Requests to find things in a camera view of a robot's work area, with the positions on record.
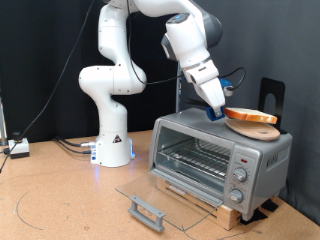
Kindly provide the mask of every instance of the control panel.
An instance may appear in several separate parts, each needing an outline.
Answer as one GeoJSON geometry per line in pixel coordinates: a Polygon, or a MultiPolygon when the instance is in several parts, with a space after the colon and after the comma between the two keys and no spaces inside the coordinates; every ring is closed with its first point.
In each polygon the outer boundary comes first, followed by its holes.
{"type": "Polygon", "coordinates": [[[91,150],[91,163],[97,164],[97,148],[96,145],[94,144],[93,146],[91,146],[90,148],[91,150]]]}
{"type": "Polygon", "coordinates": [[[248,205],[249,190],[252,185],[255,160],[237,153],[232,164],[226,197],[234,208],[245,212],[248,205]]]}

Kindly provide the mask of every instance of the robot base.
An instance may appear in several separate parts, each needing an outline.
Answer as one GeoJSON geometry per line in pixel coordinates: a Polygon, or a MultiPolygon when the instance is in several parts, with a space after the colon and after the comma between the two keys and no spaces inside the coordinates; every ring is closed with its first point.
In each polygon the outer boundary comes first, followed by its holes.
{"type": "Polygon", "coordinates": [[[127,131],[117,133],[100,132],[91,149],[91,163],[104,167],[127,165],[131,157],[131,141],[127,131]]]}

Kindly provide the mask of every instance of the control knob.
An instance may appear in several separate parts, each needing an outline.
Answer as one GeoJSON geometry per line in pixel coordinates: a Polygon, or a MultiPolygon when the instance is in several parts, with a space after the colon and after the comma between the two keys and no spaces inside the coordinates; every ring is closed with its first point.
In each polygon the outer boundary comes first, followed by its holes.
{"type": "Polygon", "coordinates": [[[20,139],[20,136],[21,136],[21,132],[19,131],[15,131],[12,133],[12,138],[13,138],[13,141],[15,143],[21,143],[22,142],[22,139],[20,139]]]}
{"type": "Polygon", "coordinates": [[[242,192],[240,192],[238,189],[234,189],[231,191],[228,198],[236,203],[241,203],[243,200],[243,195],[242,192]]]}
{"type": "Polygon", "coordinates": [[[233,176],[239,182],[243,182],[247,179],[247,172],[243,168],[237,168],[233,171],[233,176]]]}

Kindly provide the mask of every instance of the cable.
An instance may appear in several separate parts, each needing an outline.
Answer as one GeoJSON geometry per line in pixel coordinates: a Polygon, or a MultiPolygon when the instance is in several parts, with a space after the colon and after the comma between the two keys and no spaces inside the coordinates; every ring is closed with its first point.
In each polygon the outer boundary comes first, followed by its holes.
{"type": "MultiPolygon", "coordinates": [[[[82,34],[82,32],[83,32],[83,29],[84,29],[86,23],[87,23],[89,13],[90,13],[90,11],[91,11],[91,8],[92,8],[94,2],[95,2],[95,0],[92,0],[92,2],[91,2],[91,4],[90,4],[90,7],[88,8],[88,11],[87,11],[85,20],[84,20],[84,22],[83,22],[83,24],[82,24],[82,27],[81,27],[81,30],[80,30],[80,32],[79,32],[79,34],[78,34],[77,40],[76,40],[76,42],[75,42],[75,44],[74,44],[74,46],[73,46],[73,48],[72,48],[72,50],[71,50],[71,52],[70,52],[70,54],[69,54],[69,57],[68,57],[65,65],[64,65],[64,68],[63,68],[63,70],[62,70],[62,72],[61,72],[61,75],[60,75],[60,77],[59,77],[59,79],[58,79],[58,81],[57,81],[57,83],[56,83],[56,86],[54,87],[54,89],[53,89],[53,91],[52,91],[52,93],[51,93],[51,95],[50,95],[47,103],[45,104],[45,106],[43,107],[43,109],[41,110],[41,112],[38,114],[38,116],[30,123],[30,125],[26,128],[26,130],[24,130],[24,132],[21,134],[20,140],[24,137],[24,135],[28,132],[28,130],[30,129],[30,127],[38,120],[38,118],[42,115],[42,113],[43,113],[43,112],[46,110],[46,108],[48,107],[48,105],[49,105],[49,103],[50,103],[50,101],[51,101],[54,93],[56,92],[56,90],[57,90],[57,88],[58,88],[58,85],[59,85],[59,83],[60,83],[60,81],[61,81],[61,79],[62,79],[62,76],[63,76],[63,74],[64,74],[64,72],[65,72],[65,70],[66,70],[66,68],[67,68],[67,66],[68,66],[69,60],[70,60],[70,58],[71,58],[71,56],[72,56],[72,54],[73,54],[73,52],[74,52],[74,50],[75,50],[75,48],[76,48],[76,46],[77,46],[77,44],[78,44],[78,41],[79,41],[79,39],[80,39],[80,36],[81,36],[81,34],[82,34]]],[[[8,157],[10,156],[10,153],[13,151],[13,149],[14,149],[16,146],[17,146],[17,143],[15,143],[15,144],[13,145],[13,147],[10,149],[8,155],[7,155],[6,158],[4,159],[4,161],[3,161],[3,163],[2,163],[2,166],[1,166],[1,168],[0,168],[0,173],[2,172],[2,169],[3,169],[4,165],[6,164],[6,161],[7,161],[8,157]]]]}
{"type": "Polygon", "coordinates": [[[235,69],[234,71],[232,71],[231,73],[228,73],[227,75],[218,76],[218,78],[229,77],[230,75],[234,74],[236,71],[238,71],[238,70],[240,70],[240,69],[243,70],[243,75],[242,75],[242,77],[241,77],[241,79],[240,79],[240,81],[239,81],[239,83],[238,83],[237,86],[235,86],[235,87],[227,87],[227,89],[228,89],[229,91],[234,91],[234,90],[236,90],[236,89],[241,85],[241,83],[243,82],[244,78],[246,77],[246,69],[245,69],[244,67],[239,67],[239,68],[235,69]]]}
{"type": "Polygon", "coordinates": [[[132,70],[134,71],[135,75],[137,76],[137,79],[139,80],[139,82],[141,82],[142,84],[145,84],[145,85],[152,85],[152,84],[169,82],[169,81],[171,81],[171,80],[175,80],[175,79],[178,79],[178,78],[180,78],[180,77],[183,77],[184,75],[180,75],[180,76],[177,76],[177,77],[169,78],[169,79],[166,79],[166,80],[161,80],[161,81],[158,81],[158,82],[152,82],[152,83],[143,82],[143,81],[139,78],[139,76],[138,76],[138,74],[137,74],[137,72],[136,72],[136,70],[135,70],[135,68],[134,68],[134,66],[133,66],[132,58],[131,58],[131,50],[130,50],[130,48],[131,48],[131,16],[130,16],[130,14],[131,14],[131,13],[130,13],[130,9],[129,9],[129,0],[127,0],[127,8],[128,8],[128,18],[129,18],[129,28],[130,28],[130,31],[129,31],[129,41],[128,41],[128,52],[129,52],[129,57],[130,57],[130,63],[131,63],[132,70]]]}
{"type": "Polygon", "coordinates": [[[287,198],[286,198],[286,202],[289,203],[289,196],[290,196],[290,184],[289,184],[289,178],[287,176],[286,178],[286,186],[287,186],[287,198]]]}
{"type": "Polygon", "coordinates": [[[68,149],[68,150],[71,151],[71,152],[80,153],[80,154],[91,154],[91,151],[83,151],[83,152],[75,151],[75,150],[67,147],[66,145],[64,145],[62,142],[60,142],[60,140],[58,140],[58,139],[54,139],[54,140],[57,141],[58,143],[60,143],[63,147],[65,147],[66,149],[68,149]]]}
{"type": "Polygon", "coordinates": [[[81,144],[77,144],[77,143],[71,143],[71,142],[68,142],[67,140],[63,139],[62,137],[59,137],[59,136],[56,136],[53,140],[60,140],[72,147],[81,147],[81,144]]]}

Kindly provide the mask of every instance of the wooden block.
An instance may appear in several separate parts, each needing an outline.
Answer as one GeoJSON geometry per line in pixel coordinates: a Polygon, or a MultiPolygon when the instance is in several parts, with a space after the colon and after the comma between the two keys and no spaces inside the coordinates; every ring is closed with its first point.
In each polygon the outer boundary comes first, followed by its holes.
{"type": "MultiPolygon", "coordinates": [[[[196,196],[180,188],[170,185],[161,178],[157,179],[157,188],[200,214],[208,215],[213,210],[213,206],[199,200],[196,196]]],[[[230,230],[239,223],[240,217],[240,212],[222,205],[218,207],[216,211],[213,211],[212,214],[208,216],[208,219],[224,229],[230,230]]]]}
{"type": "Polygon", "coordinates": [[[280,132],[266,123],[226,118],[226,124],[232,130],[254,139],[271,141],[280,137],[280,132]]]}

